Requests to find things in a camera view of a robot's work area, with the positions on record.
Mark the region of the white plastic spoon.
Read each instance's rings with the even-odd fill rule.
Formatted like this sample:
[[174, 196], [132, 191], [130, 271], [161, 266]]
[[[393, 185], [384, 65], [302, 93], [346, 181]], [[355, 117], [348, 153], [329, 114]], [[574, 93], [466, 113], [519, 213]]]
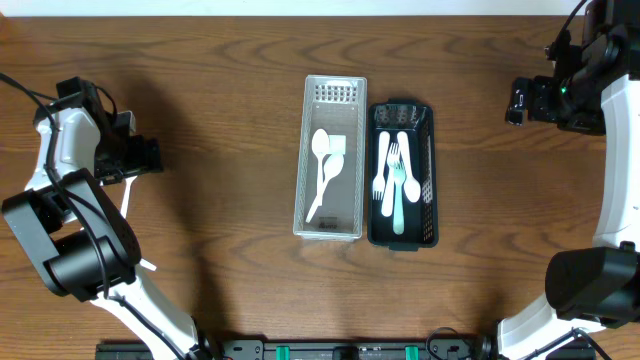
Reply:
[[147, 261], [146, 259], [142, 258], [139, 262], [139, 265], [143, 268], [145, 268], [146, 270], [149, 270], [151, 272], [155, 272], [157, 270], [157, 266], [154, 265], [153, 263]]
[[123, 218], [126, 218], [128, 214], [132, 185], [135, 180], [136, 180], [136, 176], [132, 176], [125, 179], [125, 188], [124, 188], [124, 193], [123, 193], [123, 198], [122, 198], [122, 203], [120, 208], [120, 214]]
[[328, 186], [328, 183], [335, 177], [337, 177], [344, 166], [344, 156], [341, 154], [332, 154], [323, 165], [324, 181], [320, 186], [320, 192], [316, 194], [316, 197], [311, 205], [311, 208], [306, 216], [305, 221], [310, 223], [313, 219], [317, 209], [321, 206], [321, 202], [324, 197], [324, 193]]
[[315, 131], [312, 137], [311, 150], [317, 160], [316, 188], [317, 193], [319, 193], [320, 186], [324, 181], [323, 160], [330, 150], [329, 135], [324, 129], [319, 128]]
[[421, 196], [421, 187], [419, 182], [413, 176], [411, 165], [411, 154], [409, 148], [408, 135], [405, 131], [400, 131], [397, 134], [397, 141], [400, 148], [400, 155], [402, 164], [405, 169], [406, 179], [404, 181], [403, 189], [407, 199], [411, 203], [417, 203]]

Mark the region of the white plastic fork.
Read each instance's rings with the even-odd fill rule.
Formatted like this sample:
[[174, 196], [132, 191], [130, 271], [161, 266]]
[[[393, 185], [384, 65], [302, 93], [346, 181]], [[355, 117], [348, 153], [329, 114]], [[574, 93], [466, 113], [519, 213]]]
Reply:
[[403, 192], [402, 186], [406, 180], [404, 166], [399, 162], [394, 169], [394, 210], [393, 210], [393, 232], [396, 235], [402, 235], [405, 230], [404, 209], [403, 209]]
[[393, 187], [394, 187], [394, 171], [395, 167], [400, 158], [400, 150], [399, 145], [397, 143], [392, 143], [389, 147], [388, 155], [387, 155], [387, 166], [388, 166], [388, 174], [385, 183], [385, 191], [383, 195], [383, 200], [381, 204], [381, 214], [384, 217], [390, 217], [392, 214], [392, 197], [393, 197]]

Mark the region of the white plastic utensil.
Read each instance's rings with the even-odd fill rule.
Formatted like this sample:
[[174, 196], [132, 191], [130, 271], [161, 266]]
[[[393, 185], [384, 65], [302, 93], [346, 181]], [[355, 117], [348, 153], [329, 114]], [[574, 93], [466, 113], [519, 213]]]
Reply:
[[378, 138], [378, 158], [377, 158], [377, 171], [373, 180], [373, 199], [381, 200], [384, 195], [385, 179], [384, 169], [388, 147], [390, 143], [390, 134], [387, 131], [382, 131]]

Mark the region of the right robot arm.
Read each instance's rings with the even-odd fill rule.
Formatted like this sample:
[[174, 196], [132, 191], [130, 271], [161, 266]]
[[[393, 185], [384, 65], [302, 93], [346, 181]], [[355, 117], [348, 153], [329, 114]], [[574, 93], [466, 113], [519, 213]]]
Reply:
[[512, 83], [507, 123], [524, 121], [605, 139], [604, 180], [591, 246], [556, 253], [543, 293], [497, 324], [486, 359], [546, 359], [572, 342], [639, 320], [639, 3], [582, 1], [582, 40], [567, 27], [546, 48], [550, 76]]

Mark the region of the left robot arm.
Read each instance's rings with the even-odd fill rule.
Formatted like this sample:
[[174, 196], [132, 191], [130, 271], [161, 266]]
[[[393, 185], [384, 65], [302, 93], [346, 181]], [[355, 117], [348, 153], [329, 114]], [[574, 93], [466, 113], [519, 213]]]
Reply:
[[132, 112], [106, 110], [107, 91], [88, 80], [61, 81], [54, 97], [1, 80], [37, 106], [35, 170], [1, 214], [45, 286], [111, 313], [155, 359], [212, 358], [193, 317], [149, 277], [127, 207], [103, 189], [162, 171], [157, 141], [137, 134]]

